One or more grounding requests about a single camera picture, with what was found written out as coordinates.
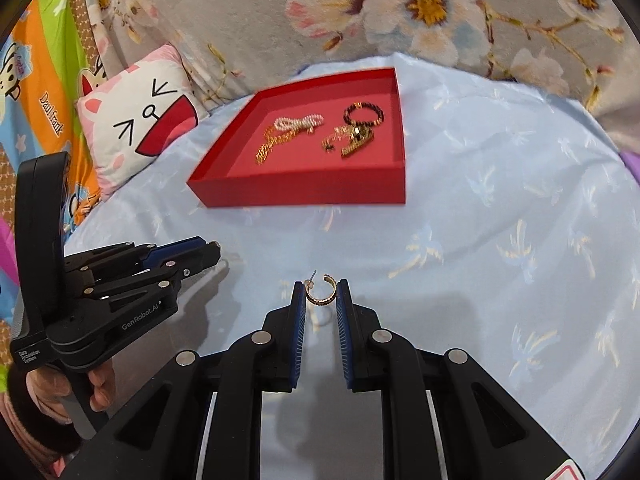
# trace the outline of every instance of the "paul frank text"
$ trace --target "paul frank text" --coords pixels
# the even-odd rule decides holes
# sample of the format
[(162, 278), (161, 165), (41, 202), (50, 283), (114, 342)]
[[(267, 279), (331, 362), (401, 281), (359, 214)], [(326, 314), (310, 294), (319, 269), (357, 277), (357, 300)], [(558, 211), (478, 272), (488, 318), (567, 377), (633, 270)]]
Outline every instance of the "paul frank text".
[(44, 95), (40, 98), (40, 106), (42, 106), (42, 110), (46, 114), (53, 131), (57, 136), (60, 136), (62, 131), (65, 129), (65, 125), (58, 120), (58, 111), (49, 101), (49, 92), (44, 92)]

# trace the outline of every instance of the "pink sleeve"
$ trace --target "pink sleeve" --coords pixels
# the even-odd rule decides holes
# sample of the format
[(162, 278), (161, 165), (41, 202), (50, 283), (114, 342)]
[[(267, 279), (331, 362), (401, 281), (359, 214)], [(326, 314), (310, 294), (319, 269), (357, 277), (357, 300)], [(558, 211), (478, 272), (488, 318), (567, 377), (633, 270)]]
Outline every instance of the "pink sleeve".
[(50, 467), (60, 459), (60, 454), (44, 447), (24, 429), (24, 426), (15, 415), (11, 399), (9, 399), (9, 395), (6, 392), (0, 394), (0, 416), (4, 418), (5, 423), (14, 434), (18, 444), (20, 444), (20, 447), (38, 467), (44, 478), (53, 480), (54, 476), (49, 473)]

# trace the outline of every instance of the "pink pillow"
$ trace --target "pink pillow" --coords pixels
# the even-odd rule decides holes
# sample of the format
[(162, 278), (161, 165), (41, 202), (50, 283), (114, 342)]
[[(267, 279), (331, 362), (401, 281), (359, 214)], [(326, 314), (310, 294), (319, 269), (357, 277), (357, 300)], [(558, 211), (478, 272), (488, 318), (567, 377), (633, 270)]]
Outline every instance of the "pink pillow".
[(78, 99), (77, 107), (103, 200), (207, 117), (168, 44)]

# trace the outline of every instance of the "red jewelry box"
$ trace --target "red jewelry box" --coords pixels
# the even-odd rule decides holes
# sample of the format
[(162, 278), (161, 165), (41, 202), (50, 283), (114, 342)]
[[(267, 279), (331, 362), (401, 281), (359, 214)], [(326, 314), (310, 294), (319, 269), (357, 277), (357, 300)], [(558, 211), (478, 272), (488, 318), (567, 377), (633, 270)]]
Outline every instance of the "red jewelry box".
[[(322, 140), (344, 126), (345, 108), (361, 101), (379, 106), (385, 120), (374, 140), (348, 158), (327, 153)], [(264, 131), (278, 117), (321, 114), (313, 135), (300, 133), (273, 147), (259, 166), (255, 153)], [(351, 115), (375, 120), (368, 108)], [(393, 68), (347, 72), (289, 83), (258, 92), (220, 135), (187, 184), (208, 207), (403, 204), (404, 131), (396, 71)]]

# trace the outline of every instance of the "colorful cartoon blanket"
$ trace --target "colorful cartoon blanket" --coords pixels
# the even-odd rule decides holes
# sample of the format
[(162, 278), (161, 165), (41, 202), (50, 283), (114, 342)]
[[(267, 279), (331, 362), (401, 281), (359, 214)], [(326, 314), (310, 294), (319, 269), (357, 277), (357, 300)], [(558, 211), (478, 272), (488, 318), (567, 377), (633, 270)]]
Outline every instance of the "colorful cartoon blanket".
[(8, 327), (18, 291), (15, 174), (24, 160), (70, 153), (68, 237), (99, 200), (74, 104), (105, 79), (85, 0), (33, 0), (0, 48), (0, 368), (10, 359)]

